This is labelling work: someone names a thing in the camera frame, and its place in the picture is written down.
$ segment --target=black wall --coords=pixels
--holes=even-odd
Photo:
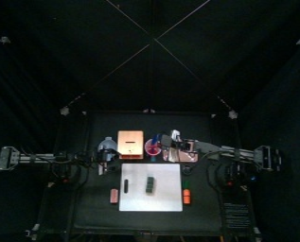
[[[244,108],[246,148],[271,145],[286,152],[281,174],[264,174],[254,193],[267,241],[300,241],[300,48],[278,76]]]

